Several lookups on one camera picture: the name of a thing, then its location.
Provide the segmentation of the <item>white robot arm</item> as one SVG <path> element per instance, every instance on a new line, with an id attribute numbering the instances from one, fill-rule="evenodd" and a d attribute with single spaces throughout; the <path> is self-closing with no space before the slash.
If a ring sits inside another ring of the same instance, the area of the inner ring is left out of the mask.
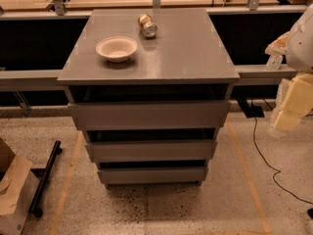
<path id="1" fill-rule="evenodd" d="M 279 85 L 276 108 L 271 116 L 270 133 L 283 136 L 292 132 L 313 109 L 313 5 L 291 29 L 265 49 L 266 67 L 277 70 L 286 57 L 287 65 L 297 71 L 292 80 Z"/>

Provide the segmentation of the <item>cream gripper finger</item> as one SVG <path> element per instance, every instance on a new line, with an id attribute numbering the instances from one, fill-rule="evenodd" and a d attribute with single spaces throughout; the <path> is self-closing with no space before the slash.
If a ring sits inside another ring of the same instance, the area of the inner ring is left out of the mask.
<path id="1" fill-rule="evenodd" d="M 283 78 L 271 116 L 273 133 L 289 133 L 313 109 L 313 74 L 300 72 L 292 80 Z"/>
<path id="2" fill-rule="evenodd" d="M 288 38 L 288 32 L 282 34 L 266 47 L 265 53 L 270 56 L 285 55 L 287 53 Z"/>

